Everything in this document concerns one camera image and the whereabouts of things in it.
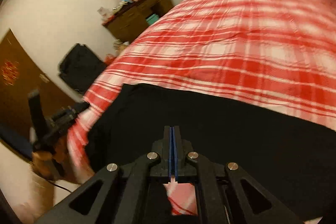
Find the left hand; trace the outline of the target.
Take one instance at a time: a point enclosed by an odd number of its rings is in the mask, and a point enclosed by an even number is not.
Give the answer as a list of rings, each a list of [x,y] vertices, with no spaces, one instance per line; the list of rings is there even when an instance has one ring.
[[[49,180],[64,180],[78,184],[67,148],[67,137],[61,137],[54,145],[54,153],[36,151],[32,153],[31,169],[38,176]]]

